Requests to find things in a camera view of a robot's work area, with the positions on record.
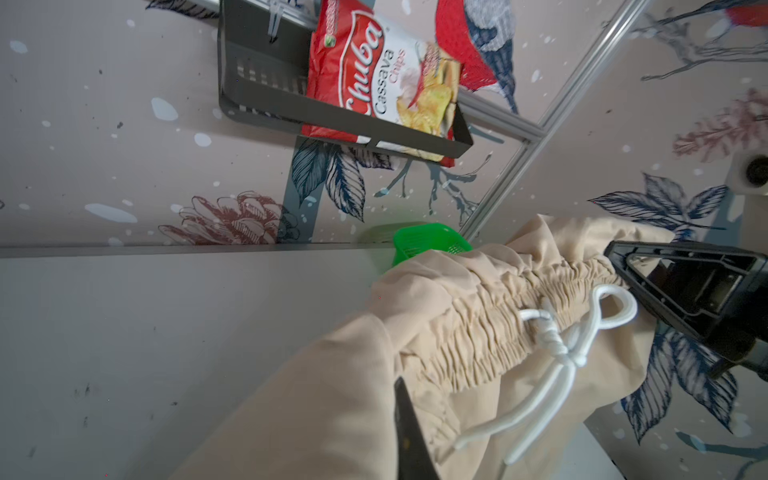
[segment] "cassava chips packet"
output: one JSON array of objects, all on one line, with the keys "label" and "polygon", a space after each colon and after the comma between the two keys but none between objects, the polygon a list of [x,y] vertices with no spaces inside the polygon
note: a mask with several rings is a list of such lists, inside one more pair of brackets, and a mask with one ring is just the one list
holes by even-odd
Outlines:
[{"label": "cassava chips packet", "polygon": [[[307,95],[316,100],[452,138],[461,64],[436,43],[422,41],[357,0],[323,0],[310,46]],[[369,137],[304,125],[310,137],[365,144]],[[452,159],[380,141],[452,166]]]}]

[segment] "white spot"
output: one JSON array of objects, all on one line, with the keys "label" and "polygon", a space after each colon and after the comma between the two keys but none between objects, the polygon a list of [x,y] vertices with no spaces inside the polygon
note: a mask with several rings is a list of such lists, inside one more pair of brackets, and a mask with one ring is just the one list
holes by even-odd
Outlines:
[{"label": "white spot", "polygon": [[717,22],[714,22],[704,35],[707,38],[716,38],[728,31],[728,28],[730,28],[730,19],[728,17],[721,18]]},{"label": "white spot", "polygon": [[155,117],[165,121],[174,121],[179,118],[179,114],[174,106],[160,97],[152,99],[152,113],[154,113]]},{"label": "white spot", "polygon": [[707,446],[701,439],[695,435],[690,436],[690,442],[694,444],[694,448],[701,453],[707,453]]},{"label": "white spot", "polygon": [[207,147],[210,145],[210,137],[207,136],[206,134],[197,132],[194,135],[194,143],[196,143],[200,147]]},{"label": "white spot", "polygon": [[27,50],[27,45],[24,45],[24,42],[19,40],[11,40],[11,50],[16,53],[27,53],[29,51]]},{"label": "white spot", "polygon": [[733,436],[742,439],[752,435],[752,427],[746,423],[746,419],[747,416],[743,413],[734,413],[730,416],[730,431],[733,433]]},{"label": "white spot", "polygon": [[118,223],[136,223],[139,220],[125,210],[103,204],[88,204],[85,209],[97,217]]}]

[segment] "white drawstring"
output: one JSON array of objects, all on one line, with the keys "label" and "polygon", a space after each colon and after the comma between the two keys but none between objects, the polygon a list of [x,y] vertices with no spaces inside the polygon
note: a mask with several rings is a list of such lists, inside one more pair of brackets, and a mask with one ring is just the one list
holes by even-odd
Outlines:
[{"label": "white drawstring", "polygon": [[[600,298],[603,295],[616,296],[622,305],[618,314],[607,319],[602,318],[600,308]],[[543,299],[542,306],[544,310],[521,310],[519,316],[523,321],[535,320],[538,330],[536,343],[552,355],[554,362],[522,402],[504,415],[467,429],[458,436],[439,463],[443,463],[455,450],[463,449],[470,442],[515,427],[535,409],[541,407],[504,459],[507,466],[518,461],[565,403],[573,387],[576,370],[587,364],[587,354],[598,330],[624,325],[637,315],[637,301],[631,293],[615,285],[598,285],[590,293],[587,318],[568,329],[563,340],[558,332],[554,307],[549,299]]]}]

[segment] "pink flower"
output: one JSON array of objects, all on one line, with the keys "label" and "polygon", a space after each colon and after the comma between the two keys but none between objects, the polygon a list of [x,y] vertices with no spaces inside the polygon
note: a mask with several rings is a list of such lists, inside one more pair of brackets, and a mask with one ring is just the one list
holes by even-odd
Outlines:
[{"label": "pink flower", "polygon": [[192,205],[179,212],[181,228],[160,225],[158,230],[182,245],[264,245],[299,237],[296,218],[254,191],[221,197],[215,205],[192,197]]}]

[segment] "gray plastic basket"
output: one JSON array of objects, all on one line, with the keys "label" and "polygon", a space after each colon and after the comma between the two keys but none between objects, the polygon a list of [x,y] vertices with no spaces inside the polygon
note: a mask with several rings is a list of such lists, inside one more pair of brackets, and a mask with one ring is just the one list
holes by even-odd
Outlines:
[{"label": "gray plastic basket", "polygon": [[472,136],[456,108],[454,140],[427,134],[306,96],[312,30],[282,20],[276,40],[266,33],[270,13],[247,0],[223,0],[219,19],[219,104],[229,118],[258,127],[301,134],[303,124],[370,137],[350,144],[372,151],[411,157],[376,147],[380,141],[458,158],[472,146]]}]

